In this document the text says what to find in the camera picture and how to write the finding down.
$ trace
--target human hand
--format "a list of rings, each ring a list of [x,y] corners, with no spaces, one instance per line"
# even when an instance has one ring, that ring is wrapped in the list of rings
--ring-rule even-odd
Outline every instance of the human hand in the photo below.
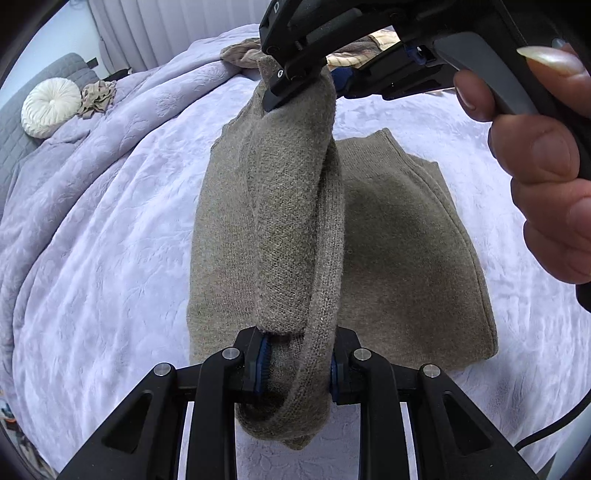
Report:
[[[519,52],[557,99],[591,118],[591,77],[568,45]],[[488,144],[513,177],[513,202],[524,214],[524,239],[540,265],[558,280],[591,281],[591,181],[578,179],[579,150],[570,131],[541,115],[500,115],[486,83],[461,71],[454,83],[465,112],[493,121]]]

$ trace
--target gray sofa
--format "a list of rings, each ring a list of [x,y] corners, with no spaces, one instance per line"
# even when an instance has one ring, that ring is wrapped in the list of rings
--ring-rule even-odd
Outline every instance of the gray sofa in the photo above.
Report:
[[[42,142],[24,132],[21,125],[22,104],[35,86],[53,77],[70,79],[80,90],[99,80],[82,57],[69,53],[35,75],[0,109],[0,221],[14,171],[19,162]]]

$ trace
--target beige cloth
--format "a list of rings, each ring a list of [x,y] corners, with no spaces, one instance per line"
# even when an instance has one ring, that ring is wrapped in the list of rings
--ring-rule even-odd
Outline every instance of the beige cloth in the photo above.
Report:
[[[212,147],[191,251],[191,362],[257,325],[267,392],[238,406],[247,432],[302,448],[329,413],[337,324],[418,367],[465,367],[497,350],[486,284],[435,164],[388,131],[335,142],[328,69],[270,113],[263,82]]]
[[[396,32],[379,30],[328,55],[326,61],[329,70],[337,67],[359,68],[399,41]],[[259,38],[247,38],[237,45],[224,48],[220,56],[222,60],[240,68],[256,69],[258,68],[257,62],[265,54],[261,51],[261,40]]]
[[[115,84],[116,82],[99,80],[86,85],[82,89],[82,105],[78,115],[87,119],[95,112],[105,113],[115,97]]]

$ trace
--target bed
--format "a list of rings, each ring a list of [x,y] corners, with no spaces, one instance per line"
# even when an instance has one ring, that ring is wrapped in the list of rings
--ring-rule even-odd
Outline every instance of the bed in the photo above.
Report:
[[[258,81],[219,53],[257,34],[244,25],[197,40],[120,80],[106,115],[72,119],[11,177],[0,223],[0,384],[58,471],[155,364],[188,364],[190,246],[209,148]],[[488,125],[448,93],[338,101],[337,140],[384,127],[439,163],[476,247],[499,354],[451,374],[514,444],[591,388],[591,317],[527,251]],[[239,477],[357,478],[358,422],[358,408],[334,407],[301,452],[237,427]],[[568,432],[522,451],[535,471]]]

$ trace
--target white round cushion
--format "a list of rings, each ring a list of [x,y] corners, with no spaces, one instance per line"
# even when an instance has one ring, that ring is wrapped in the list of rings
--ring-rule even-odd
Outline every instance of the white round cushion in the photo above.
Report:
[[[21,123],[27,135],[49,138],[72,118],[82,105],[78,85],[52,78],[37,85],[22,104]]]

